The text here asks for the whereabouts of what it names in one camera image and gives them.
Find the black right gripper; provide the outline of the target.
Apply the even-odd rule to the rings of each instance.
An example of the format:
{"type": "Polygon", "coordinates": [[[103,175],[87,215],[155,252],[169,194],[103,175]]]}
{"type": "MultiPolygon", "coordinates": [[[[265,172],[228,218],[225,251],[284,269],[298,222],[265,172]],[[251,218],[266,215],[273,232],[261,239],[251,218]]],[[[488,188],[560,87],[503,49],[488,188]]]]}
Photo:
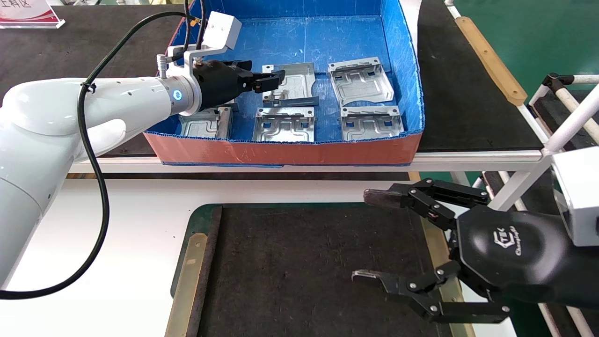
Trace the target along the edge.
{"type": "Polygon", "coordinates": [[[453,256],[459,262],[411,279],[356,270],[352,281],[379,285],[387,297],[436,323],[499,324],[511,315],[511,309],[500,303],[441,301],[431,295],[457,277],[482,297],[598,309],[597,247],[576,247],[559,216],[495,211],[483,206],[488,202],[484,190],[430,178],[411,185],[394,183],[387,190],[365,190],[368,205],[407,208],[441,230],[455,230],[453,256]],[[470,210],[456,219],[442,203],[470,210]]]}

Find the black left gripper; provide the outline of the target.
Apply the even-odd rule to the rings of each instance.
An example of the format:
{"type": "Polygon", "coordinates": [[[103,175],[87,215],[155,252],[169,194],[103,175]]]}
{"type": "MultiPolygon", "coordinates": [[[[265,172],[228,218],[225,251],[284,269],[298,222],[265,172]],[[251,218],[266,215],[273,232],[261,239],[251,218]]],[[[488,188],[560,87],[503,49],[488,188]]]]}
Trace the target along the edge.
{"type": "Polygon", "coordinates": [[[264,93],[278,89],[286,76],[285,70],[272,73],[252,73],[251,60],[206,60],[194,66],[194,77],[200,87],[200,109],[226,104],[244,92],[264,93]]]}

